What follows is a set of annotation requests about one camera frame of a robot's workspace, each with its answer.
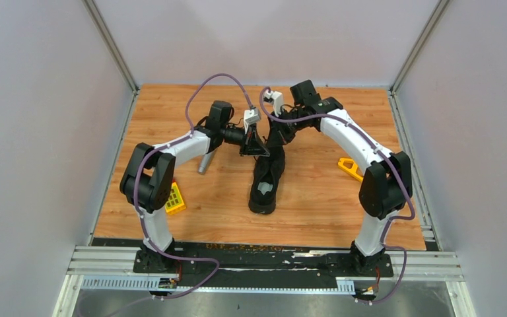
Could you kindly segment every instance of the black sneaker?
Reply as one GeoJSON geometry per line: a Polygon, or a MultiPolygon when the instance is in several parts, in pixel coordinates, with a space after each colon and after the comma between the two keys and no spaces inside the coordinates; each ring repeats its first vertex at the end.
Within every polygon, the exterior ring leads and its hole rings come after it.
{"type": "Polygon", "coordinates": [[[285,171],[283,147],[269,148],[269,157],[259,157],[253,169],[253,184],[250,190],[250,210],[268,215],[275,210],[279,178],[285,171]]]}

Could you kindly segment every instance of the yellow toy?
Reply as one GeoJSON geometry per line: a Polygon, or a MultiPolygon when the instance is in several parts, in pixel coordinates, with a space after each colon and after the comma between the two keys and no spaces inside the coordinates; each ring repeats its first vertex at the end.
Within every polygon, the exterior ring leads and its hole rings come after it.
{"type": "Polygon", "coordinates": [[[166,202],[166,214],[174,215],[184,210],[185,208],[186,203],[184,203],[184,199],[182,198],[178,184],[176,183],[176,180],[172,180],[170,197],[168,198],[168,202],[166,202]]]}
{"type": "Polygon", "coordinates": [[[347,174],[351,175],[355,180],[362,182],[362,176],[357,173],[358,165],[351,158],[341,157],[339,162],[337,162],[337,166],[339,166],[339,168],[344,170],[347,174]],[[345,163],[351,164],[351,167],[345,166],[345,163]]]}

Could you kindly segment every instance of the wooden table surface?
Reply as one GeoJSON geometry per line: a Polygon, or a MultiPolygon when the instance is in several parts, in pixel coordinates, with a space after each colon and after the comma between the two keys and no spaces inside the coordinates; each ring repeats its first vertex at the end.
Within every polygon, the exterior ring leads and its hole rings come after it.
{"type": "MultiPolygon", "coordinates": [[[[133,148],[140,142],[151,145],[185,134],[189,126],[184,116],[186,102],[196,85],[144,85],[123,141],[120,156],[102,211],[95,237],[142,238],[137,215],[119,192],[133,148]]],[[[288,87],[272,87],[292,104],[288,87]]],[[[246,87],[258,106],[261,87],[246,87]]],[[[375,140],[399,151],[397,134],[385,90],[358,88],[318,88],[322,98],[334,96],[353,119],[375,140]]],[[[195,122],[209,113],[214,100],[230,102],[237,122],[247,109],[238,87],[206,86],[190,107],[195,122]]],[[[258,124],[267,135],[269,124],[258,124]]],[[[271,215],[258,215],[248,208],[253,181],[254,158],[240,157],[238,146],[223,143],[206,173],[197,173],[200,158],[179,166],[175,178],[187,209],[168,216],[176,240],[246,244],[349,247],[360,229],[364,211],[358,202],[360,182],[337,167],[347,157],[330,138],[314,128],[296,134],[285,146],[286,169],[279,183],[277,208],[271,215]]],[[[408,214],[408,208],[402,214],[408,214]]],[[[424,250],[419,221],[397,221],[388,244],[424,250]]]]}

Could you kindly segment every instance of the shoe sole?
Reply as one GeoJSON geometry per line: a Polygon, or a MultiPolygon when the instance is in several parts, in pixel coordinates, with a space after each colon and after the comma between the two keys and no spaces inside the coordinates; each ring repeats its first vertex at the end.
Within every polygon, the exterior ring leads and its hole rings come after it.
{"type": "Polygon", "coordinates": [[[250,200],[250,202],[248,203],[248,206],[250,207],[250,210],[253,211],[254,213],[259,213],[262,215],[269,215],[275,211],[276,203],[275,203],[275,201],[273,201],[269,205],[258,205],[250,200]]]}

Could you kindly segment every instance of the white wall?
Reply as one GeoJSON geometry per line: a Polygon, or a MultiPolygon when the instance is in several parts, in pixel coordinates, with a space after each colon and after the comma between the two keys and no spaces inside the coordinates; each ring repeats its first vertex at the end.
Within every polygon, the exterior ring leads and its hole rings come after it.
{"type": "Polygon", "coordinates": [[[507,1],[452,1],[399,98],[478,315],[507,316],[507,1]]]}
{"type": "Polygon", "coordinates": [[[139,84],[393,83],[437,0],[96,0],[139,84]]]}
{"type": "Polygon", "coordinates": [[[0,1],[0,316],[50,316],[131,93],[81,1],[0,1]]]}

